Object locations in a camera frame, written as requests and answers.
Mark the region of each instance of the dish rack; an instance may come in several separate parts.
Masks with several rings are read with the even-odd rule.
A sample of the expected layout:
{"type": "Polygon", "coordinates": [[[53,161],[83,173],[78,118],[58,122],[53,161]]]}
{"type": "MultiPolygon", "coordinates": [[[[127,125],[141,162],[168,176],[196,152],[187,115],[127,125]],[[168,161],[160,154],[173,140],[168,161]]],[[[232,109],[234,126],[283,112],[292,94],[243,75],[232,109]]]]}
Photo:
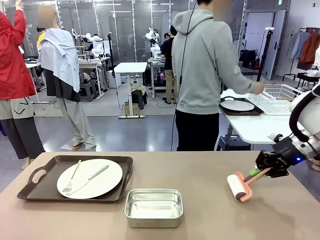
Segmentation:
{"type": "Polygon", "coordinates": [[[302,93],[286,84],[266,84],[262,93],[250,93],[248,100],[261,108],[266,115],[290,115],[291,101],[302,93]]]}

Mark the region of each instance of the gray hoodie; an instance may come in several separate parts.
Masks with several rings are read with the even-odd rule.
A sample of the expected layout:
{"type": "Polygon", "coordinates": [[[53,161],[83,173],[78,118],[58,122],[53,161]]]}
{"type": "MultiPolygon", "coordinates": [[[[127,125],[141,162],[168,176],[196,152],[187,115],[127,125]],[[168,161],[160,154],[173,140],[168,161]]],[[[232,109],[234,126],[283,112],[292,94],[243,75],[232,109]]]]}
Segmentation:
{"type": "Polygon", "coordinates": [[[190,114],[219,112],[222,83],[237,94],[252,93],[254,84],[242,75],[239,57],[233,44],[230,27],[213,20],[213,13],[195,9],[176,15],[173,26],[178,31],[172,45],[172,68],[182,82],[176,109],[190,114]]]}

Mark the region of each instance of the white plate on tray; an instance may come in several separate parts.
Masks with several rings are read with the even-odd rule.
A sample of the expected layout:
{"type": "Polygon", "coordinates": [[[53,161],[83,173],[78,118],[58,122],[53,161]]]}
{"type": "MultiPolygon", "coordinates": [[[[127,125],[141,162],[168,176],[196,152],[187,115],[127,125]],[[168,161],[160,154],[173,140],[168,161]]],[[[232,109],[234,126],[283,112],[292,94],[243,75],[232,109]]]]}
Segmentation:
{"type": "Polygon", "coordinates": [[[221,106],[225,109],[229,109],[232,111],[238,112],[248,112],[255,108],[251,103],[246,101],[238,101],[238,100],[227,100],[221,103],[221,106]]]}
{"type": "Polygon", "coordinates": [[[72,190],[69,192],[77,190],[83,186],[88,178],[93,176],[100,169],[109,165],[109,167],[101,172],[99,175],[94,177],[87,185],[79,189],[78,191],[67,195],[67,192],[63,192],[66,185],[69,183],[76,167],[75,165],[69,167],[65,170],[59,177],[56,187],[63,196],[70,199],[92,199],[103,194],[110,192],[118,183],[122,180],[123,172],[122,168],[118,163],[107,160],[107,159],[91,159],[82,161],[79,169],[75,173],[72,180],[72,190]]]}

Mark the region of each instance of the orange jacket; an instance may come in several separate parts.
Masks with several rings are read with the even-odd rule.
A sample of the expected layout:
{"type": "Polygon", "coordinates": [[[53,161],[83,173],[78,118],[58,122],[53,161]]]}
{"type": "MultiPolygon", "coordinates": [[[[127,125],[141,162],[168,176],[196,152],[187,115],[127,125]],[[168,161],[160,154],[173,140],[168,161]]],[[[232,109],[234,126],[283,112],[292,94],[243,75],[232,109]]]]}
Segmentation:
{"type": "Polygon", "coordinates": [[[320,34],[314,32],[304,43],[300,63],[313,64],[320,44],[320,34]]]}
{"type": "Polygon", "coordinates": [[[15,12],[14,26],[0,12],[0,100],[21,99],[36,94],[34,84],[19,50],[25,38],[26,19],[15,12]]]}

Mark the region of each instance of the knife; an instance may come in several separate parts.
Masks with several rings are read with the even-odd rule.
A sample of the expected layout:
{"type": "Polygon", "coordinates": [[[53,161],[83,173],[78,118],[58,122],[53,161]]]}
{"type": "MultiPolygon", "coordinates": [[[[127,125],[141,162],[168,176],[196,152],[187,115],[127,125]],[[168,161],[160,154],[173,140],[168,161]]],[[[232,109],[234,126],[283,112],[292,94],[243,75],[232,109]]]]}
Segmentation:
{"type": "Polygon", "coordinates": [[[83,187],[85,187],[93,178],[95,178],[96,176],[98,176],[100,173],[102,173],[104,170],[106,170],[107,168],[109,168],[109,165],[104,166],[103,168],[101,168],[99,171],[97,171],[94,175],[92,175],[91,177],[88,178],[88,180],[86,181],[85,184],[83,184],[82,186],[80,186],[79,188],[77,188],[76,190],[72,191],[72,192],[68,192],[66,195],[70,196],[76,192],[78,192],[80,189],[82,189],[83,187]]]}

